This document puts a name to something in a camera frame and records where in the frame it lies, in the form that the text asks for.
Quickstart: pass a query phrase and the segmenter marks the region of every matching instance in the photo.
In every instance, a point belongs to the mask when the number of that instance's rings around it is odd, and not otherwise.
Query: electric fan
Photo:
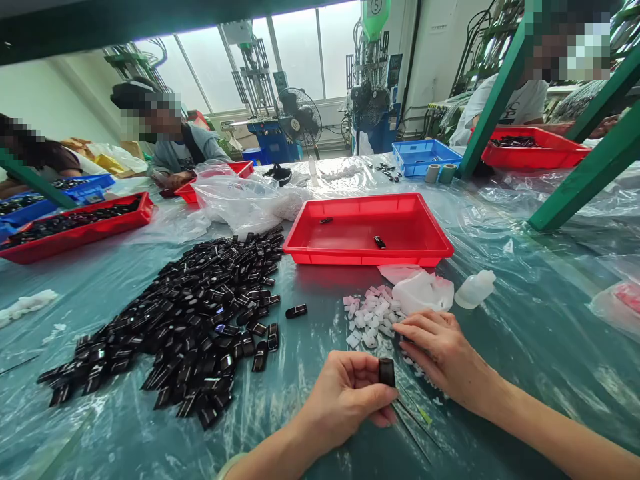
[[[312,147],[315,157],[320,160],[317,142],[322,133],[322,120],[313,100],[304,90],[289,87],[280,92],[278,109],[280,130],[307,152]]]

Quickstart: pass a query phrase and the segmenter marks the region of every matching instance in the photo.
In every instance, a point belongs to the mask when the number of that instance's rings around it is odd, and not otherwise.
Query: gray shirt
[[[205,160],[218,160],[220,163],[230,163],[231,159],[218,145],[218,134],[214,131],[204,130],[195,125],[189,124],[193,134],[195,144],[200,148],[205,156]],[[193,159],[188,154],[188,150],[176,148],[172,141],[159,141],[155,144],[155,154],[149,162],[147,174],[153,170],[166,172],[169,174],[179,173],[193,168]]]

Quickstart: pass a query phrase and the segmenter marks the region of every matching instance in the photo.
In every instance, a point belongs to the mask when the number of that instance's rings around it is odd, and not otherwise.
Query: worker
[[[79,156],[60,142],[46,139],[29,130],[20,120],[0,113],[0,147],[18,157],[23,165],[47,182],[60,178],[82,177],[85,172]],[[7,199],[31,188],[10,173],[0,182],[0,199]]]
[[[585,33],[585,24],[609,23],[609,18],[620,7],[619,0],[565,0],[558,4],[552,14],[550,34],[540,35],[533,49],[533,56],[527,59],[516,90],[511,94],[507,106],[498,120],[498,125],[538,127],[548,132],[564,135],[574,122],[546,124],[544,121],[545,101],[549,84],[558,80],[561,60],[567,58],[568,45],[576,44],[576,37]],[[498,78],[498,73],[487,78],[473,92],[465,107],[455,132],[449,139],[451,146],[465,146],[484,111],[489,94]],[[617,117],[608,117],[589,136],[592,139],[604,137],[616,124]]]
[[[640,457],[502,378],[472,348],[451,313],[415,313],[394,328],[412,342],[402,341],[400,348],[438,388],[538,450],[570,478],[640,479]],[[378,359],[368,353],[331,352],[300,412],[250,453],[230,459],[218,479],[297,479],[367,417],[389,427],[396,421],[390,405],[398,391],[378,383],[377,372]]]
[[[136,77],[120,83],[113,87],[111,101],[120,110],[140,117],[148,133],[157,138],[147,170],[156,183],[176,189],[195,178],[193,168],[199,163],[231,162],[217,143],[218,134],[185,122],[175,94],[162,91],[154,82]]]

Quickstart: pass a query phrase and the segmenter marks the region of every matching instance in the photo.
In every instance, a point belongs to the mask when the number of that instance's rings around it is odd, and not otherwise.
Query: spool
[[[458,167],[456,167],[455,165],[445,165],[444,167],[442,167],[442,173],[440,174],[440,178],[438,181],[440,183],[451,183],[456,170],[458,170]]]
[[[425,182],[435,183],[438,180],[438,175],[440,175],[440,165],[430,165],[425,175]]]

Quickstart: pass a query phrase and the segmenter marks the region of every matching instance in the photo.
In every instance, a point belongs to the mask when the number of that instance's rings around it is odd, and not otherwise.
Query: white plastic bottle
[[[473,310],[493,293],[493,282],[495,282],[493,270],[482,270],[467,278],[453,299],[462,308]]]

